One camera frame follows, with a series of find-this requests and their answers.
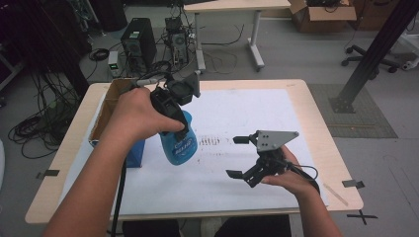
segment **wooden table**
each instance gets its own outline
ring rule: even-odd
[[[258,47],[256,46],[256,39],[259,30],[259,22],[262,10],[273,10],[273,9],[286,9],[290,7],[288,0],[216,0],[206,3],[186,5],[185,11],[188,13],[195,14],[195,29],[196,29],[196,40],[197,40],[197,62],[198,69],[205,71],[206,65],[204,62],[204,54],[202,48],[202,39],[200,34],[200,26],[207,25],[201,22],[202,17],[207,16],[208,24],[223,26],[225,23],[234,24],[234,18],[238,15],[241,17],[249,17],[253,19],[253,32],[252,38],[249,40],[249,46],[252,51],[253,57],[256,61],[256,69],[259,71],[265,67],[265,63],[261,57]],[[243,20],[239,20],[237,24],[246,24]]]
[[[50,170],[59,170],[57,177],[46,176],[26,215],[29,223],[49,222],[57,209],[68,170],[77,155],[87,127],[93,118],[102,96],[109,88],[109,83],[90,86],[67,134],[53,159]],[[226,89],[286,89],[293,103],[293,109],[306,139],[312,159],[323,181],[324,190],[329,199],[328,210],[358,210],[363,201],[355,187],[345,188],[342,181],[351,180],[351,176],[329,133],[329,130],[314,100],[302,80],[243,80],[243,81],[203,81],[201,90]],[[298,212],[292,209],[247,210],[216,213],[217,215],[273,214]],[[159,216],[160,218],[208,217],[214,213],[183,213],[179,215]],[[142,219],[155,216],[141,216]],[[138,219],[138,216],[121,216],[120,219]]]

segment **floor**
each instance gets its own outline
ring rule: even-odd
[[[127,8],[126,15],[130,18],[140,11]],[[169,9],[164,11],[170,16]],[[161,32],[162,29],[154,29],[155,37],[158,38]],[[243,37],[235,44],[205,46],[208,71],[202,79],[299,78],[307,83],[345,84],[357,65],[340,65],[346,57],[345,45],[356,43],[368,47],[376,35],[375,32],[354,32],[348,26],[336,34],[300,34],[290,20],[265,19],[261,22],[257,43],[266,67],[256,72],[246,47],[245,36],[250,33],[251,27],[246,26]],[[105,37],[92,36],[94,48],[110,47],[119,42],[120,35],[121,32],[108,33]],[[237,37],[238,31],[234,27],[207,27],[203,31],[203,38],[208,42],[227,42]],[[402,61],[411,56],[406,48],[397,45],[388,58]],[[188,75],[195,66],[195,62],[191,63],[175,77]],[[84,58],[80,67],[87,76],[95,63]],[[332,213],[345,236],[417,236],[419,232],[418,72],[419,68],[414,68],[390,74],[382,68],[379,76],[366,85],[395,130],[397,139],[334,138],[353,179],[365,184],[359,189],[364,201],[363,215],[376,217],[366,218],[364,223],[360,217],[347,216],[360,215],[358,211]],[[90,83],[110,80],[106,64],[102,62],[89,78]],[[48,168],[53,155],[37,160],[25,159],[21,146],[7,137],[14,125],[37,111],[37,90],[28,72],[24,71],[1,94],[5,96],[7,106],[0,109],[0,138],[6,152],[0,192],[0,236],[40,236],[44,226],[26,223],[25,215],[42,182],[36,176]],[[45,150],[40,142],[34,141],[26,152],[44,154]],[[297,214],[292,215],[292,227],[293,236],[302,236]],[[185,236],[200,236],[200,221],[188,219],[183,232]]]

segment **hand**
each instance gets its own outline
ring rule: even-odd
[[[283,149],[284,156],[287,160],[293,162],[295,165],[299,165],[296,157],[285,145],[281,148]],[[263,178],[261,183],[282,186],[297,198],[315,191],[315,188],[304,177],[290,170],[286,170],[282,175],[266,176]]]
[[[120,96],[117,107],[102,136],[119,137],[134,143],[161,131],[179,131],[184,125],[154,110],[147,88],[135,88]]]

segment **bottle label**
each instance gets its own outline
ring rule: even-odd
[[[174,156],[185,155],[185,152],[192,146],[194,139],[192,137],[187,137],[186,139],[181,140],[175,144],[172,154]]]

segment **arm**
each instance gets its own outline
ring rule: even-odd
[[[181,122],[157,113],[149,98],[150,91],[146,88],[121,95],[100,142],[43,236],[106,234],[121,168],[131,147],[159,131],[178,131],[184,127]]]
[[[298,164],[295,156],[287,147],[283,146],[282,148],[286,158],[294,164]],[[265,177],[262,183],[282,186],[295,195],[301,214],[304,236],[342,236],[317,190],[302,176],[291,171],[285,171],[280,176]]]

